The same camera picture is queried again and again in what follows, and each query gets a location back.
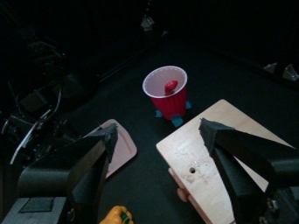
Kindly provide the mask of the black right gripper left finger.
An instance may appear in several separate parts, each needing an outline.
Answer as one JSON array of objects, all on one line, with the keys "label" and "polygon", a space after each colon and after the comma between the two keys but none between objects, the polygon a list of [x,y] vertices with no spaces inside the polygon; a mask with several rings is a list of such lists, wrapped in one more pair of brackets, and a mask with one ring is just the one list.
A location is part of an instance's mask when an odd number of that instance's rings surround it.
[{"label": "black right gripper left finger", "polygon": [[117,143],[118,126],[110,124],[23,170],[21,223],[98,223],[101,194]]}]

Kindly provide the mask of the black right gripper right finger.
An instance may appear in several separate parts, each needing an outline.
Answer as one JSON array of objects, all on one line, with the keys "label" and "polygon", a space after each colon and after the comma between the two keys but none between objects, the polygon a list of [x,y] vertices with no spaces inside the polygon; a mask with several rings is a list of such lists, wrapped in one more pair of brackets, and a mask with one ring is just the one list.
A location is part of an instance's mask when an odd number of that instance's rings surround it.
[{"label": "black right gripper right finger", "polygon": [[237,224],[299,224],[299,150],[203,119]]}]

